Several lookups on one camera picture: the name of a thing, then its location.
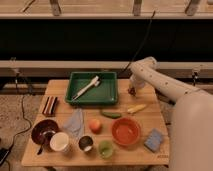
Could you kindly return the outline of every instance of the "green vegetable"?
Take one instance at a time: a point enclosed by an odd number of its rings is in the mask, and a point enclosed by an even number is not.
[[[117,119],[117,118],[120,118],[122,115],[121,113],[115,113],[115,112],[104,112],[104,111],[100,111],[100,113],[103,115],[103,116],[106,116],[108,118],[112,118],[112,119]]]

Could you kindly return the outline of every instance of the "blue sponge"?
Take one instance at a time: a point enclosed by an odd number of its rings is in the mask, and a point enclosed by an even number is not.
[[[144,142],[144,145],[152,152],[158,151],[160,144],[163,141],[163,135],[156,129],[153,129],[148,138]]]

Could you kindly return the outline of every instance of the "black wall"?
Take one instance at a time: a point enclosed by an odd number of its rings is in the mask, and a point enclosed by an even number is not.
[[[0,20],[0,59],[131,60],[149,20]],[[213,61],[212,20],[153,20],[136,59]]]

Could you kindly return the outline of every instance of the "dark bowl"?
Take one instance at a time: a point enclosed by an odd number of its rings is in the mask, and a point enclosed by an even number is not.
[[[58,124],[54,120],[46,119],[34,126],[31,138],[36,144],[49,145],[50,139],[57,132],[59,132]]]

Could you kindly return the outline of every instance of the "white cup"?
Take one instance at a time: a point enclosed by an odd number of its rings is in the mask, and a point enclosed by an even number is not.
[[[70,150],[69,135],[64,132],[54,134],[50,140],[50,148],[53,151],[67,153]]]

